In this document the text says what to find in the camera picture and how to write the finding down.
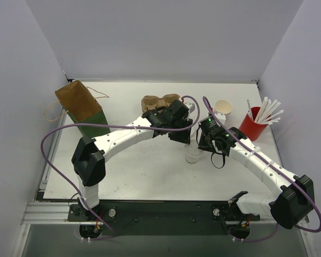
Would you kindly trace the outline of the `translucent plastic lid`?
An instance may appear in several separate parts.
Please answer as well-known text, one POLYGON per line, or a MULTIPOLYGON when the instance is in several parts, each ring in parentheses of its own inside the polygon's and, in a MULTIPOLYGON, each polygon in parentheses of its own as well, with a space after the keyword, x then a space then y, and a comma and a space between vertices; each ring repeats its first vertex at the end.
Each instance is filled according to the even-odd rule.
POLYGON ((198 126, 195 125, 191 128, 191 133, 190 133, 190 139, 191 140, 196 140, 196 131, 198 129, 198 126))
POLYGON ((190 144, 190 145, 185 145, 184 149, 185 149, 185 152, 190 152, 190 153, 199 152, 201 155, 203 154, 203 151, 198 148, 198 144, 197 143, 193 143, 193 144, 190 144))

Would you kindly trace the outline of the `white paper cup with text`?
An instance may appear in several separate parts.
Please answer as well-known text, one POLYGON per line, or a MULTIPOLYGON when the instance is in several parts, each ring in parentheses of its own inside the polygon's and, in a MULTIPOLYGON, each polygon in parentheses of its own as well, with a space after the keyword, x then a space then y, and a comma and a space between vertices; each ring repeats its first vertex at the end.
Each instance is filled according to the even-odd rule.
POLYGON ((201 154, 199 152, 195 152, 195 153, 185 152, 184 157, 186 162, 190 164, 194 164, 199 161, 199 159, 201 158, 201 154))

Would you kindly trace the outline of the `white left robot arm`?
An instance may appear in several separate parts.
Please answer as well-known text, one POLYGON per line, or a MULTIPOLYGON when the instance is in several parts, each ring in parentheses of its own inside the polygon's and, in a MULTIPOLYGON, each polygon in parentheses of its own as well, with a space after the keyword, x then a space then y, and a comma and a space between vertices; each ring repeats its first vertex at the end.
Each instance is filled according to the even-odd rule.
POLYGON ((71 162, 79 182, 80 214, 94 220, 99 213, 98 185, 106 175, 105 163, 141 141, 167 134, 170 140, 189 144, 193 120, 189 115, 195 104, 174 100, 168 107, 144 112, 128 128, 103 136, 83 136, 74 151, 71 162))

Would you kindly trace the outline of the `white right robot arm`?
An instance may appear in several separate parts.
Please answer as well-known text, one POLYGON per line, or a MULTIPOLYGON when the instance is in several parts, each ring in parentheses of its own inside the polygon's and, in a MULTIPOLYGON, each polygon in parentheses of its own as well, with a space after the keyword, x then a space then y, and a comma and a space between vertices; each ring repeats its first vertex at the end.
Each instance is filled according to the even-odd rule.
POLYGON ((240 130, 223 129, 212 116, 199 123, 199 149, 230 157, 252 172, 270 190, 269 195, 241 192, 229 200, 237 212, 273 217, 283 228, 291 229, 312 210, 314 184, 304 175, 285 170, 261 152, 240 130))

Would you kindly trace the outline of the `brown cardboard cup carrier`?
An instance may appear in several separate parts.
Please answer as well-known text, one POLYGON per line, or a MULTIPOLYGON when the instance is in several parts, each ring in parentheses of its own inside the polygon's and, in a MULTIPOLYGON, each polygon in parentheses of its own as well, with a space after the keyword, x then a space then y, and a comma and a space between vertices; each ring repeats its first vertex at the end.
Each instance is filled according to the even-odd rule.
POLYGON ((146 95, 141 100, 142 112, 154 110, 159 107, 168 107, 174 100, 180 99, 178 94, 166 94, 163 97, 146 95))

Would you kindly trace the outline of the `red straw holder cup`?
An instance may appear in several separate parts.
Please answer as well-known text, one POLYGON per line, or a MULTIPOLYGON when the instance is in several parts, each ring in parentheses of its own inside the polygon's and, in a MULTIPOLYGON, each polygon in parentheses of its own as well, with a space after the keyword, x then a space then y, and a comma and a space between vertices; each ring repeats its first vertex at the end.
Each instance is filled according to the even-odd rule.
POLYGON ((255 141, 267 127, 268 125, 255 123, 249 115, 246 114, 239 126, 239 130, 251 141, 255 141))

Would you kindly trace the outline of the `green paper bag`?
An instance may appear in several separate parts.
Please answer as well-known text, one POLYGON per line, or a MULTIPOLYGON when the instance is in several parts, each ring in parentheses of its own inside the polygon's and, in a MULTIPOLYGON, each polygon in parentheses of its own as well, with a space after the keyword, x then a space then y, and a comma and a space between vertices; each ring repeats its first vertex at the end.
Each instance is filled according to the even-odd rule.
POLYGON ((97 101, 98 99, 108 98, 107 94, 85 86, 82 82, 76 80, 55 91, 55 95, 58 100, 50 104, 43 114, 46 116, 47 111, 57 103, 62 105, 65 112, 57 118, 46 118, 46 120, 55 122, 68 115, 75 124, 108 124, 102 106, 97 101))

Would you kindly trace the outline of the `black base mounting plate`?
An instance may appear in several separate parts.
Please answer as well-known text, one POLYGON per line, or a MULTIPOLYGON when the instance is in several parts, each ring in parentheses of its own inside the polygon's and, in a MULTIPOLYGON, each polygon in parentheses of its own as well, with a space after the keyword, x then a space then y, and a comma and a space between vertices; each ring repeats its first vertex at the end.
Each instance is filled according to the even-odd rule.
POLYGON ((80 203, 70 205, 67 220, 80 223, 83 237, 108 232, 118 236, 225 235, 231 225, 259 221, 227 201, 110 201, 100 200, 91 213, 80 203))

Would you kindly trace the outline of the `aluminium rail frame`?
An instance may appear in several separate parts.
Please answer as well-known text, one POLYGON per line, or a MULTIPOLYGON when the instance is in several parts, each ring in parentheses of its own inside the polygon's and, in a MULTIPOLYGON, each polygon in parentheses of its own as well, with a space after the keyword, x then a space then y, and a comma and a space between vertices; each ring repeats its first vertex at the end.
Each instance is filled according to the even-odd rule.
POLYGON ((32 225, 65 225, 68 223, 66 220, 66 199, 43 199, 47 184, 50 180, 50 175, 51 167, 46 163, 33 200, 26 205, 19 232, 14 243, 12 256, 23 256, 32 225))

